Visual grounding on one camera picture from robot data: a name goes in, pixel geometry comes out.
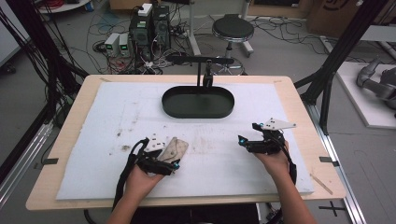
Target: white board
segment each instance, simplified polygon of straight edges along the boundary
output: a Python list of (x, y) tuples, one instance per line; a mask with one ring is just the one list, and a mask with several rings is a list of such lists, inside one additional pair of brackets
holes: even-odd
[[(358, 73), (366, 65), (367, 63), (343, 63), (338, 69), (338, 77), (367, 127), (396, 129), (396, 111), (387, 107), (372, 91), (356, 85)], [(379, 82), (382, 72), (393, 67), (395, 65), (380, 64), (371, 80)]]
[[(174, 175), (148, 197), (273, 194), (263, 165), (238, 145), (237, 135), (261, 140), (252, 122), (287, 120), (273, 84), (218, 84), (233, 93), (233, 113), (224, 119), (174, 119), (163, 112), (162, 96), (175, 84), (103, 83), (66, 165), (57, 199), (111, 199), (130, 148), (156, 133), (189, 143)], [(291, 130), (285, 130), (298, 167), (297, 189), (313, 185)]]

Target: stool seat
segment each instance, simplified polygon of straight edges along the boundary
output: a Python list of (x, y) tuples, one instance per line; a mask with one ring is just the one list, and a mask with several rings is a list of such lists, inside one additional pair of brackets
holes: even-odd
[(216, 20), (212, 31), (214, 36), (235, 43), (248, 41), (254, 34), (254, 28), (248, 21), (235, 16)]

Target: power supply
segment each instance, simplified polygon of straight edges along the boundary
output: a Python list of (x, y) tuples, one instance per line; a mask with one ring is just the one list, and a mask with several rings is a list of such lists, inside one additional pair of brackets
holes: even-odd
[(121, 57), (131, 57), (131, 41), (129, 40), (129, 34), (120, 34), (120, 54)]
[(120, 53), (120, 34), (111, 34), (111, 36), (105, 42), (107, 55), (109, 57), (117, 57)]
[(147, 16), (134, 15), (129, 26), (135, 59), (143, 61), (151, 61), (153, 58), (151, 45), (153, 45), (154, 29), (152, 23), (152, 10)]
[(157, 6), (153, 9), (153, 20), (155, 28), (155, 38), (157, 46), (162, 49), (170, 49), (170, 21), (169, 21), (169, 6)]

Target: wooden table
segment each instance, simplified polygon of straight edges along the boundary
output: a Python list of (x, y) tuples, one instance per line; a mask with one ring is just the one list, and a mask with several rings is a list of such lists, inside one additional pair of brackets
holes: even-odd
[[(293, 130), (293, 134), (314, 184), (315, 192), (309, 195), (303, 195), (303, 199), (342, 199), (346, 196), (346, 191), (332, 163), (321, 162), (319, 160), (319, 157), (328, 157), (328, 154), (318, 137), (311, 118), (309, 118), (305, 110), (300, 95), (288, 77), (218, 76), (215, 79), (216, 82), (221, 83), (273, 83), (288, 119), (296, 122), (299, 126), (298, 129)], [(196, 76), (92, 75), (87, 77), (49, 154), (49, 158), (59, 158), (59, 160), (57, 164), (44, 166), (26, 203), (26, 207), (29, 210), (111, 207), (112, 200), (56, 200), (57, 192), (64, 177), (67, 160), (73, 146), (78, 140), (82, 124), (90, 111), (100, 84), (108, 81), (196, 83)], [(141, 205), (258, 203), (275, 201), (278, 201), (276, 195), (234, 195), (227, 197), (146, 199)]]

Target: electronic equipment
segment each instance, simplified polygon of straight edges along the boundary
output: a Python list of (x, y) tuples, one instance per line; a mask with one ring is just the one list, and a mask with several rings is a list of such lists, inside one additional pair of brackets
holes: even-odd
[(396, 67), (383, 71), (379, 82), (371, 80), (380, 63), (381, 59), (376, 57), (363, 67), (358, 73), (356, 84), (375, 93), (389, 108), (396, 109)]
[(151, 12), (152, 4), (144, 3), (142, 5), (142, 8), (143, 9), (140, 9), (139, 11), (137, 11), (137, 15), (138, 16), (146, 16), (147, 17), (149, 15), (149, 13)]
[(120, 34), (120, 54), (121, 57), (131, 57), (131, 41), (129, 40), (129, 34)]
[(117, 57), (120, 53), (120, 34), (111, 34), (105, 42), (108, 57)]
[(147, 16), (133, 15), (129, 26), (129, 33), (134, 47), (137, 61), (152, 61), (151, 44), (153, 44), (154, 29), (151, 18), (152, 10)]
[(169, 21), (169, 6), (157, 6), (153, 11), (153, 20), (155, 28), (155, 39), (157, 46), (162, 49), (170, 49), (170, 21)]

